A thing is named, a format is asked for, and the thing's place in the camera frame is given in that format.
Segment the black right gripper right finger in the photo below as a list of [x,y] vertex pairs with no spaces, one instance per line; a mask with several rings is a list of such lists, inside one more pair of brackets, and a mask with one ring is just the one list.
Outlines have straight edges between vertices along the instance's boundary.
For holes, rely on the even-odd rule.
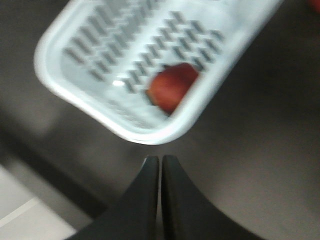
[[162,158],[161,208],[167,240],[258,240],[217,209],[195,186],[178,158]]

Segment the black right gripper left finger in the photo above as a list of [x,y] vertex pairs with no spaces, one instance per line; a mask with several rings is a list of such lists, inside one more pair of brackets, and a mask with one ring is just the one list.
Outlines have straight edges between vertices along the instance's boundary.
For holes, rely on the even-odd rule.
[[159,158],[148,156],[114,206],[70,240],[154,240],[159,192]]

